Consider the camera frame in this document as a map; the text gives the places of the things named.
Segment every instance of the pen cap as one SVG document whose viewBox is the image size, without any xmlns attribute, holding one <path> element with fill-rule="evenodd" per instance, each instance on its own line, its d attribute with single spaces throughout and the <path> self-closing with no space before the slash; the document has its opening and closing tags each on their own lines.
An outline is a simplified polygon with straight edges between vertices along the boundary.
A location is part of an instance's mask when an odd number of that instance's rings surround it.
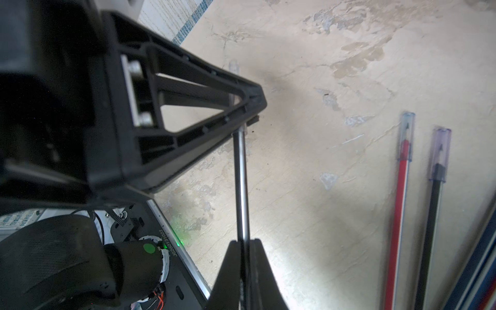
<svg viewBox="0 0 496 310">
<path fill-rule="evenodd" d="M 236 59 L 229 62 L 229 72 L 240 75 L 240 65 Z"/>
<path fill-rule="evenodd" d="M 446 182 L 450 141 L 451 129 L 439 128 L 436 130 L 430 180 Z"/>
<path fill-rule="evenodd" d="M 400 147 L 398 154 L 399 160 L 412 161 L 414 122 L 415 122 L 415 113 L 412 112 L 403 113 L 400 124 Z"/>
</svg>

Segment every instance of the stained floor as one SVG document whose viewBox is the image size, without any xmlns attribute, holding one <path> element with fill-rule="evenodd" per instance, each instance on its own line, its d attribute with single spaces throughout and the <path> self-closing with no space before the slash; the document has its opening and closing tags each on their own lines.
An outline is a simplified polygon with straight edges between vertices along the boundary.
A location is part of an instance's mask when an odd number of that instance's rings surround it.
<svg viewBox="0 0 496 310">
<path fill-rule="evenodd" d="M 496 188 L 496 4 L 477 0 L 215 0 L 182 47 L 237 59 L 268 107 L 249 128 L 251 234 L 296 309 L 379 309 L 398 124 L 417 115 L 397 309 L 409 309 L 436 125 L 453 130 L 433 281 L 438 309 Z M 208 283 L 236 238 L 228 142 L 156 195 Z"/>
</svg>

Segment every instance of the red pen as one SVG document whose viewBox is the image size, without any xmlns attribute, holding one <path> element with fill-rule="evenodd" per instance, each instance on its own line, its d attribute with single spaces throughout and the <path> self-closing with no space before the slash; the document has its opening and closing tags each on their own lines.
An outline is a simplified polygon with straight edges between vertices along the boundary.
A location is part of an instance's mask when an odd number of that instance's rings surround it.
<svg viewBox="0 0 496 310">
<path fill-rule="evenodd" d="M 400 147 L 398 156 L 400 164 L 398 170 L 398 184 L 396 187 L 396 201 L 394 203 L 393 231 L 391 235 L 391 245 L 389 247 L 389 263 L 387 266 L 384 310 L 393 310 L 394 302 L 396 300 L 396 285 L 398 280 L 401 231 L 403 228 L 408 167 L 412 161 L 414 121 L 415 113 L 405 112 L 401 118 L 400 124 Z"/>
</svg>

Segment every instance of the metal rod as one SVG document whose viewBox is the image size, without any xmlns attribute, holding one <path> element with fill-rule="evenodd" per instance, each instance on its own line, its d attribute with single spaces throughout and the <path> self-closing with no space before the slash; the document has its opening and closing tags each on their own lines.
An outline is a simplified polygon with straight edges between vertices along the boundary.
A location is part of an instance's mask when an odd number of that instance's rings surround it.
<svg viewBox="0 0 496 310">
<path fill-rule="evenodd" d="M 241 291 L 240 303 L 244 310 L 249 309 L 251 297 L 249 267 L 249 216 L 248 216 L 248 182 L 245 149 L 246 125 L 233 132 L 234 173 L 236 182 L 236 221 L 238 241 L 241 245 Z"/>
</svg>

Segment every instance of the black pen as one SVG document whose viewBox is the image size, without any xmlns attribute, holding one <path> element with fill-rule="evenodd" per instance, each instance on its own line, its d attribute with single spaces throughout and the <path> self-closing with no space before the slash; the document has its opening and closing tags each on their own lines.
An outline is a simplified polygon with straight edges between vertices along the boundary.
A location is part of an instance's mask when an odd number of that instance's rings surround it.
<svg viewBox="0 0 496 310">
<path fill-rule="evenodd" d="M 426 294 L 429 286 L 429 275 L 431 273 L 435 228 L 439 207 L 441 205 L 442 185 L 446 182 L 450 141 L 451 129 L 439 128 L 436 130 L 431 175 L 429 178 L 429 180 L 432 181 L 433 186 L 431 190 L 431 201 L 429 203 L 429 213 L 427 216 L 426 234 L 422 249 L 422 259 L 420 263 L 419 279 L 417 282 L 414 310 L 423 310 L 426 308 Z"/>
</svg>

